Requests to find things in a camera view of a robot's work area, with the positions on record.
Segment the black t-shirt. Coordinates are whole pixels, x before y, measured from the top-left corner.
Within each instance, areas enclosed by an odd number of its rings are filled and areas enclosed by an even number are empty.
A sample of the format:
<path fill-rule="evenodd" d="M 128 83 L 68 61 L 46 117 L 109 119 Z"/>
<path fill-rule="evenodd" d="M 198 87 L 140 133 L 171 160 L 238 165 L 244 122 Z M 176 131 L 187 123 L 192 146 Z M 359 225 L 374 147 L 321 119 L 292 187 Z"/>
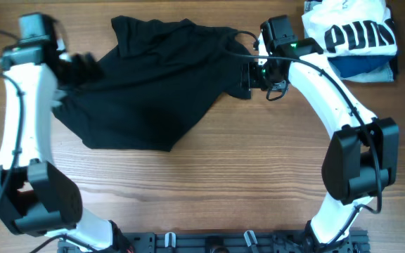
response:
<path fill-rule="evenodd" d="M 117 45 L 103 78 L 70 90 L 53 115 L 91 149 L 170 151 L 218 97 L 249 99 L 240 86 L 249 51 L 231 27 L 111 20 Z"/>

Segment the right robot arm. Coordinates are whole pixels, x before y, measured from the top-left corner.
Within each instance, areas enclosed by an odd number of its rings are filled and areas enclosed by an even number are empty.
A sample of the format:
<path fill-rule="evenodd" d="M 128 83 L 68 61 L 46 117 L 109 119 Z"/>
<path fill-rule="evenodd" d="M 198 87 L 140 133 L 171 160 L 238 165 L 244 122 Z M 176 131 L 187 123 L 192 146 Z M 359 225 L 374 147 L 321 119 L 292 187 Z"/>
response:
<path fill-rule="evenodd" d="M 327 193 L 306 225 L 302 247 L 327 252 L 350 245 L 354 220 L 365 209 L 380 213 L 383 190 L 396 180 L 399 127 L 365 108 L 335 76 L 319 44 L 296 37 L 287 16 L 268 19 L 260 30 L 253 44 L 258 56 L 243 66 L 240 85 L 261 89 L 269 101 L 295 87 L 330 137 L 321 167 Z"/>

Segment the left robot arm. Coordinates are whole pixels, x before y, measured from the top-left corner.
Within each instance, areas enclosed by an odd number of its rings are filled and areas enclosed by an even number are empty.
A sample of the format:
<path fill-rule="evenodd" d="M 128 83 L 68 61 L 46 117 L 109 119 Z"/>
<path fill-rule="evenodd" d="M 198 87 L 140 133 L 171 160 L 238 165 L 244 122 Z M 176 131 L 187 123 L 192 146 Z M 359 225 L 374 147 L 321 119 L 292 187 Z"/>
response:
<path fill-rule="evenodd" d="M 6 87 L 0 221 L 14 235 L 60 239 L 83 252 L 118 252 L 116 225 L 84 208 L 79 188 L 53 161 L 51 109 L 58 93 L 103 74 L 92 55 L 69 56 L 55 26 L 49 15 L 22 15 L 20 36 L 0 57 Z"/>

